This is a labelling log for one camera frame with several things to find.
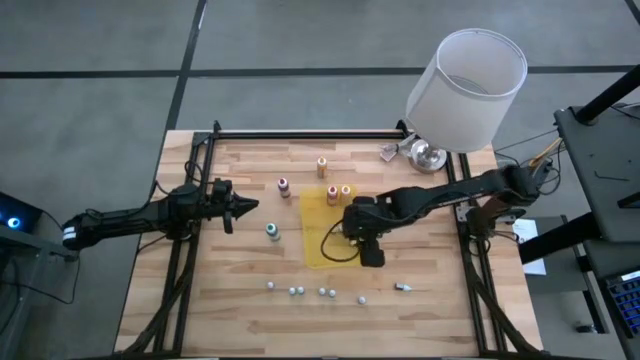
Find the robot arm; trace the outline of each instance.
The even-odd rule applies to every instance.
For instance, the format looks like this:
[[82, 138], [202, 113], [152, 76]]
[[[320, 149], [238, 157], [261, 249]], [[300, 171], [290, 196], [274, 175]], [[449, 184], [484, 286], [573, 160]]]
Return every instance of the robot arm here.
[[528, 206], [538, 198], [535, 180], [526, 168], [508, 166], [471, 179], [430, 189], [405, 187], [373, 197], [356, 197], [344, 210], [342, 233], [355, 240], [363, 266], [384, 265], [377, 239], [393, 229], [411, 225], [434, 209], [484, 196], [481, 208], [467, 213], [472, 235], [486, 235], [495, 219], [512, 206]]
[[233, 192], [229, 180], [215, 179], [211, 193], [206, 195], [202, 195], [200, 185], [189, 183], [141, 208], [78, 214], [63, 225], [63, 245], [82, 250], [103, 239], [152, 231], [164, 232], [170, 240], [183, 240], [191, 236], [194, 223], [214, 217], [222, 217], [225, 232], [231, 234], [231, 218], [238, 219], [257, 206], [257, 200]]

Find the wooden table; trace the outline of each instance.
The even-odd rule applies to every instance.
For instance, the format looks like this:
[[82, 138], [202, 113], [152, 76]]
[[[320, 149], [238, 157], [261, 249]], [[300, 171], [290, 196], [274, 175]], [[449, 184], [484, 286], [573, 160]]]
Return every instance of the wooden table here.
[[[167, 134], [157, 172], [164, 188], [183, 183], [192, 135], [193, 131]], [[305, 187], [353, 183], [360, 194], [375, 195], [402, 186], [447, 183], [445, 170], [419, 174], [400, 156], [385, 163], [378, 155], [381, 142], [216, 142], [211, 180], [232, 180], [238, 194], [259, 199], [260, 206], [234, 221], [233, 235], [224, 234], [220, 219], [204, 222], [184, 356], [477, 355], [451, 207], [385, 235], [383, 268], [311, 270], [304, 265], [298, 196]], [[328, 178], [322, 180], [316, 177], [315, 164], [321, 155], [329, 162]], [[469, 154], [469, 163], [473, 175], [496, 167], [491, 147]], [[280, 177], [291, 184], [290, 202], [280, 198]], [[267, 238], [268, 222], [280, 227], [280, 242]], [[147, 234], [141, 244], [156, 237]], [[116, 350], [126, 348], [159, 307], [170, 248], [169, 241], [161, 241], [138, 256]], [[515, 243], [494, 238], [489, 257], [502, 308], [527, 340], [541, 348]], [[267, 290], [268, 281], [276, 284], [275, 291]], [[413, 291], [395, 291], [395, 282], [407, 283]], [[304, 286], [305, 295], [290, 296], [292, 286]], [[320, 287], [335, 289], [337, 296], [318, 296]], [[367, 304], [359, 305], [358, 296], [365, 296]], [[483, 318], [493, 344], [486, 309]], [[167, 344], [173, 336], [172, 321], [175, 317], [170, 318]]]

